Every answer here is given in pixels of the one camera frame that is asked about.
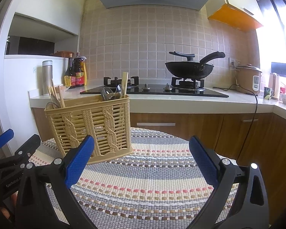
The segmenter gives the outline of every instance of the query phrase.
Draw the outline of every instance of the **wok handle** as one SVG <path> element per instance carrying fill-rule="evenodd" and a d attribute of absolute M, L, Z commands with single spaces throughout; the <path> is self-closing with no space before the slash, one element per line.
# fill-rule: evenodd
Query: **wok handle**
<path fill-rule="evenodd" d="M 199 62 L 201 64 L 205 64 L 208 63 L 209 61 L 213 60 L 213 59 L 219 59 L 219 58 L 224 58 L 226 55 L 224 52 L 213 52 L 207 56 L 205 56 L 204 58 L 202 58 Z"/>
<path fill-rule="evenodd" d="M 188 61 L 193 61 L 195 57 L 195 54 L 185 54 L 180 52 L 168 52 L 168 53 L 179 57 L 185 57 L 187 58 Z"/>

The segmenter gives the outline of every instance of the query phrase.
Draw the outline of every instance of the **rice cooker lid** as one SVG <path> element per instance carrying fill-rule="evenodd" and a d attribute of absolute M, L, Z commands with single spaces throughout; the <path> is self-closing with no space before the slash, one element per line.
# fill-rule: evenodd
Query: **rice cooker lid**
<path fill-rule="evenodd" d="M 257 71 L 259 71 L 259 72 L 262 72 L 262 71 L 260 70 L 260 68 L 257 68 L 257 67 L 255 67 L 255 66 L 253 66 L 252 64 L 241 65 L 241 66 L 236 67 L 236 69 L 252 69 L 252 70 L 257 70 Z"/>

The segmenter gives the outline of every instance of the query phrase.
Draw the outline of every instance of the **mug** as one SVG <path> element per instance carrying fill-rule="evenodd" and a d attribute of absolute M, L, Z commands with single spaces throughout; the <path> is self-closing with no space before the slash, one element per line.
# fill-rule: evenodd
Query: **mug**
<path fill-rule="evenodd" d="M 273 89 L 265 87 L 264 88 L 264 99 L 271 100 L 272 95 L 273 95 Z"/>

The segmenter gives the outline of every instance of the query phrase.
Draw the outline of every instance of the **round table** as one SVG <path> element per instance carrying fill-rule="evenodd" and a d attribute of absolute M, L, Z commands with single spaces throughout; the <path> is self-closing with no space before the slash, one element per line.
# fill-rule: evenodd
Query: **round table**
<path fill-rule="evenodd" d="M 133 154 L 87 165 L 71 187 L 83 210 L 99 229 L 186 228 L 213 187 L 205 182 L 188 149 L 188 141 L 159 131 L 131 129 Z M 35 165 L 61 157 L 54 139 L 31 157 Z M 234 184 L 218 221 L 223 220 L 237 191 Z M 66 222 L 50 185 L 54 210 Z"/>

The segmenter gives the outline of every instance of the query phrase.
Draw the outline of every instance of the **power cord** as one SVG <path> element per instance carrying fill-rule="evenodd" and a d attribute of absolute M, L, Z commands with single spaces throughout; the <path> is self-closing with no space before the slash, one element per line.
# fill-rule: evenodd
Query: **power cord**
<path fill-rule="evenodd" d="M 245 143 L 246 143 L 246 140 L 247 140 L 247 138 L 248 138 L 248 135 L 249 135 L 249 133 L 250 133 L 252 124 L 253 124 L 253 122 L 254 122 L 255 115 L 256 115 L 256 111 L 257 111 L 258 101 L 257 101 L 257 96 L 256 96 L 256 94 L 254 94 L 254 92 L 252 92 L 251 90 L 248 90 L 248 89 L 243 88 L 243 87 L 240 86 L 239 84 L 237 84 L 237 85 L 232 84 L 228 89 L 218 88 L 218 87 L 213 87 L 213 88 L 214 88 L 214 89 L 221 89 L 221 90 L 223 90 L 223 91 L 228 91 L 228 90 L 231 90 L 231 87 L 232 87 L 232 86 L 240 87 L 240 88 L 242 88 L 242 89 L 244 89 L 244 90 L 246 90 L 246 91 L 252 93 L 252 94 L 254 95 L 254 97 L 255 97 L 255 100 L 256 100 L 256 106 L 255 106 L 255 111 L 254 111 L 254 114 L 253 114 L 253 118 L 252 118 L 252 121 L 251 121 L 251 123 L 250 123 L 249 129 L 248 129 L 248 132 L 247 132 L 247 135 L 246 135 L 246 137 L 245 137 L 245 139 L 244 139 L 243 145 L 242 145 L 242 147 L 241 147 L 241 149 L 240 149 L 239 155 L 237 156 L 237 159 L 236 159 L 236 160 L 238 160 L 240 154 L 242 153 L 242 150 L 243 150 L 243 148 L 244 148 L 244 145 L 245 145 Z"/>

